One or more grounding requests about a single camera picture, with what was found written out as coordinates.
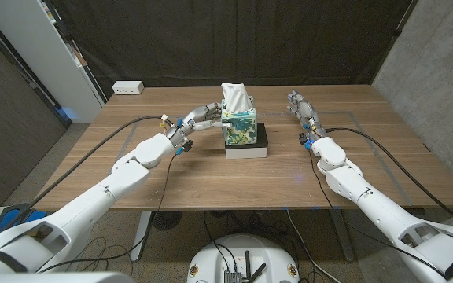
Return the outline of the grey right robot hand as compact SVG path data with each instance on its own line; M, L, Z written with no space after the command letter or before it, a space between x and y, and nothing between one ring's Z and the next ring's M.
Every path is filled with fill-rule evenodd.
M320 123L317 110L297 90L293 89L288 94L288 101L290 106L287 109L300 121L305 130L304 136L310 144L326 137L326 130Z

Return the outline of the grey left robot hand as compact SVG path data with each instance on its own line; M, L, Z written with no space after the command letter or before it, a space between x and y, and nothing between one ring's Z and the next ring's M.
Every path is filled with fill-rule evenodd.
M220 120L221 110L221 105L217 102L199 106L189 112L184 118L179 119L176 124L172 124L166 136L172 145L176 147L184 144L187 141L187 137L194 131L207 130L213 127L232 127L232 123Z

